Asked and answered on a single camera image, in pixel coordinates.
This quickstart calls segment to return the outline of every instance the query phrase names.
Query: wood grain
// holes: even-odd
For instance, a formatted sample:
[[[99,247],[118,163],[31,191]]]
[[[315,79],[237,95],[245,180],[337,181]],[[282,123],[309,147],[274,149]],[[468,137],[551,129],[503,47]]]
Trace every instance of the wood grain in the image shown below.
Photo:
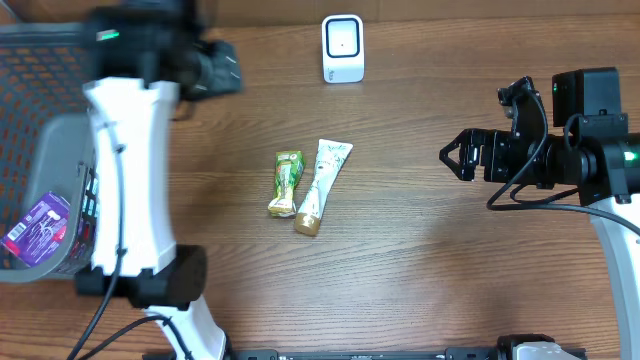
[[[95,6],[121,0],[7,0],[32,22],[80,21]],[[312,25],[327,15],[405,21],[519,16],[640,13],[636,0],[197,0],[203,20],[216,26]]]
[[[497,87],[530,75],[549,109],[551,76],[583,67],[619,67],[640,131],[639,31],[637,15],[370,24],[365,80],[345,86],[322,81],[317,26],[213,33],[237,46],[247,89],[174,125],[169,180],[177,238],[207,248],[219,325],[244,349],[429,350],[542,332],[617,357],[588,219],[488,212],[498,185],[457,181],[437,153],[464,128],[510,126]],[[319,138],[355,148],[309,238],[266,206],[275,152],[313,163]],[[65,282],[0,293],[2,359],[64,358],[99,302]],[[140,316],[114,301],[87,346]],[[99,358],[167,348],[148,325]]]

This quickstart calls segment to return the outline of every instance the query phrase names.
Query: food packet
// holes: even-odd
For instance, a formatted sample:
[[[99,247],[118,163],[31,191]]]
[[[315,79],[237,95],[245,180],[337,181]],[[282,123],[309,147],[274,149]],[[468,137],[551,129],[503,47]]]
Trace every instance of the food packet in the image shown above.
[[[293,189],[300,181],[304,165],[304,156],[301,151],[276,153],[276,188],[273,192],[274,199],[271,200],[268,207],[271,215],[289,217],[296,214]]]

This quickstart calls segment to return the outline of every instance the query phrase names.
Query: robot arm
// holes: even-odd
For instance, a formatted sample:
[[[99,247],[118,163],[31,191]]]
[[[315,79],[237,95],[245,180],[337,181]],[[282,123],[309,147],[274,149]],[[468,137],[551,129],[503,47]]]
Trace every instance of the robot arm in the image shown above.
[[[202,296],[206,253],[177,245],[171,230],[167,151],[179,101],[237,92],[242,83],[233,48],[199,40],[192,5],[129,1],[96,9],[85,24],[94,81],[84,91],[92,106],[102,201],[91,265],[75,280],[79,294],[104,296],[117,279],[114,296],[171,320],[171,326],[158,324],[178,359],[220,360],[226,336]],[[118,269],[120,241],[126,253]]]
[[[640,195],[631,196],[631,204],[621,205],[610,197],[591,207],[640,224]],[[640,359],[640,240],[626,227],[597,216],[591,223],[598,233],[609,269],[613,303],[620,334],[620,358]]]
[[[442,149],[440,159],[463,181],[473,181],[481,165],[485,181],[521,185],[511,193],[519,204],[494,206],[490,202],[487,206],[492,210],[591,214],[609,269],[621,358],[640,360],[640,134],[629,134],[616,69],[556,75],[552,91],[554,126],[564,127],[565,136],[545,133],[540,96],[533,80],[525,77],[498,90],[500,104],[513,120],[511,131],[466,129]],[[538,147],[542,151],[532,159]],[[448,155],[458,148],[456,162]],[[560,196],[535,202],[516,199],[522,186],[552,189],[555,184],[575,185],[582,207],[554,204]],[[598,216],[592,210],[604,213]],[[537,350],[547,346],[538,345],[512,346],[513,358],[537,359],[541,353]]]

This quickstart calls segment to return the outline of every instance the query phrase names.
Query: gold cap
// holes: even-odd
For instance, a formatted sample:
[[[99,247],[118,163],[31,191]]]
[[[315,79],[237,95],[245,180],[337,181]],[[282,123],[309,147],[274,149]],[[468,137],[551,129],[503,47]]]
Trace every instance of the gold cap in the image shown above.
[[[298,213],[293,227],[303,234],[316,236],[320,228],[320,219],[313,215]]]

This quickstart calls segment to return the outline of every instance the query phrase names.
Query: wall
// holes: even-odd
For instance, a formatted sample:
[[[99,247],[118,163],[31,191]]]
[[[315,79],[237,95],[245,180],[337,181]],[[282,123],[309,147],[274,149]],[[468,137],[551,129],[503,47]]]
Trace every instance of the wall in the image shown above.
[[[9,0],[28,21],[82,19],[98,5],[119,0]],[[640,12],[638,0],[199,0],[218,26],[317,24],[325,16],[356,13],[365,21],[488,18]]]

